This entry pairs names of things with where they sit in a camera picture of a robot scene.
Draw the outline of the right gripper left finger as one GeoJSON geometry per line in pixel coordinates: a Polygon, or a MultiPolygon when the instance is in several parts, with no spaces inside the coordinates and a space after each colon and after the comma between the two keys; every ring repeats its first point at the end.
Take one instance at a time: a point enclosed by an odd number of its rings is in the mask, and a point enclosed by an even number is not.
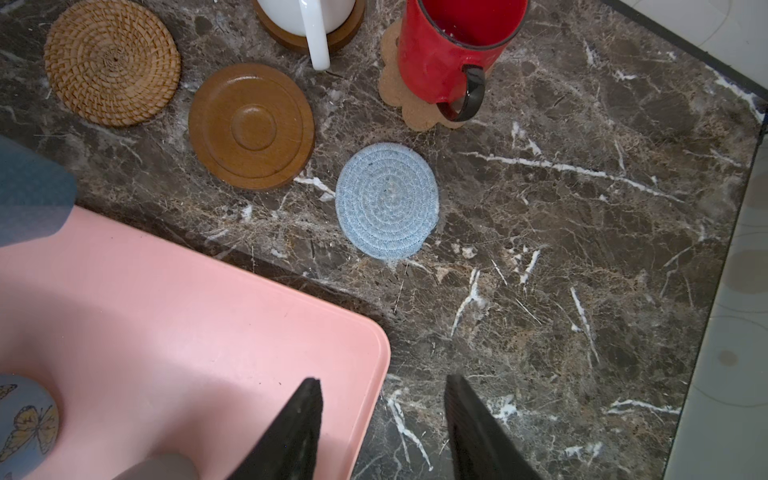
{"type": "Polygon", "coordinates": [[[322,410],[320,380],[305,378],[229,479],[311,480],[322,410]]]}

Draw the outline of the woven rattan round coaster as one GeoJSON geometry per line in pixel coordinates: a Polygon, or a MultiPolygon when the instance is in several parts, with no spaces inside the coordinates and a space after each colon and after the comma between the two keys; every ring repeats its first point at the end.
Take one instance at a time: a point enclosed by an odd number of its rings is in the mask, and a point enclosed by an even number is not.
{"type": "Polygon", "coordinates": [[[102,126],[151,119],[173,98],[181,56],[168,28],[132,1],[79,1],[52,24],[44,66],[53,93],[102,126]]]}

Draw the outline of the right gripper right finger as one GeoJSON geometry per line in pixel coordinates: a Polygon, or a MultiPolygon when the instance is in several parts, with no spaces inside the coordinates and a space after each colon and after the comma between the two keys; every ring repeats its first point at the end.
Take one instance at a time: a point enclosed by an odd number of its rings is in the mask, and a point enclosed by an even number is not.
{"type": "Polygon", "coordinates": [[[455,479],[541,478],[463,376],[447,376],[444,407],[455,479]]]}

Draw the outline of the blue floral mug white inside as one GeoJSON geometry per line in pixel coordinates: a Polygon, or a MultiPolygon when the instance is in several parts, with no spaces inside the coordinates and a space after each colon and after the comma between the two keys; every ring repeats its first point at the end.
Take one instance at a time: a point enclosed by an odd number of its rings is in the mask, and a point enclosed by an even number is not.
{"type": "Polygon", "coordinates": [[[75,178],[64,167],[1,138],[1,245],[57,233],[75,205],[75,178]]]}

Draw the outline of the brown paw shaped coaster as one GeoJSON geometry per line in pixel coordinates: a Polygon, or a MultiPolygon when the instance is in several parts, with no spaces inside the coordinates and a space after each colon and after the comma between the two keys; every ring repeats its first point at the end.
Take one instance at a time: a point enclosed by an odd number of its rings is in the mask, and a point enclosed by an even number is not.
{"type": "Polygon", "coordinates": [[[397,64],[401,23],[401,19],[392,23],[380,41],[384,66],[378,82],[379,96],[386,105],[400,109],[402,120],[413,131],[428,131],[437,124],[449,129],[461,128],[463,122],[447,120],[436,105],[421,100],[405,85],[397,64]]]}

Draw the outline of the dark red mug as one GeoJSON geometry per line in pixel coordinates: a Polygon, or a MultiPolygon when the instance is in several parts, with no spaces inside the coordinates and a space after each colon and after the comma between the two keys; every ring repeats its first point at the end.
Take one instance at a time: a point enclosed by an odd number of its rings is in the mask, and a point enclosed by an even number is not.
{"type": "Polygon", "coordinates": [[[486,77],[520,30],[528,0],[408,0],[398,67],[408,89],[455,123],[472,119],[486,77]]]}

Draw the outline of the brown wooden coaster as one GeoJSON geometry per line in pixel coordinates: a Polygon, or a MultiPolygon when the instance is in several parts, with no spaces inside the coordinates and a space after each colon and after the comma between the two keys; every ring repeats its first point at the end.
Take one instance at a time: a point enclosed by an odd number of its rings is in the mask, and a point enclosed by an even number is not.
{"type": "MultiPolygon", "coordinates": [[[[292,51],[309,54],[308,43],[305,37],[294,35],[281,29],[266,15],[257,0],[253,0],[252,5],[260,23],[275,41],[292,51]]],[[[366,2],[364,0],[357,0],[347,20],[339,28],[327,35],[329,52],[331,54],[351,42],[362,25],[365,10],[366,2]]]]}
{"type": "Polygon", "coordinates": [[[298,85],[258,63],[227,66],[205,80],[188,116],[197,159],[218,179],[242,189],[291,182],[315,144],[311,107],[298,85]]]}

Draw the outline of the grey woven round coaster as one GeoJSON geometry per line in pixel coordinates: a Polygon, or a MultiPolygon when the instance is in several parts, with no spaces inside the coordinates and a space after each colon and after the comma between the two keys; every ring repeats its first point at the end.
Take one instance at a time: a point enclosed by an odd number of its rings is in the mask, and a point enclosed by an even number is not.
{"type": "Polygon", "coordinates": [[[438,186],[417,152],[398,143],[376,143],[345,164],[335,207],[342,232],[360,251],[384,261],[406,259],[438,223],[438,186]]]}

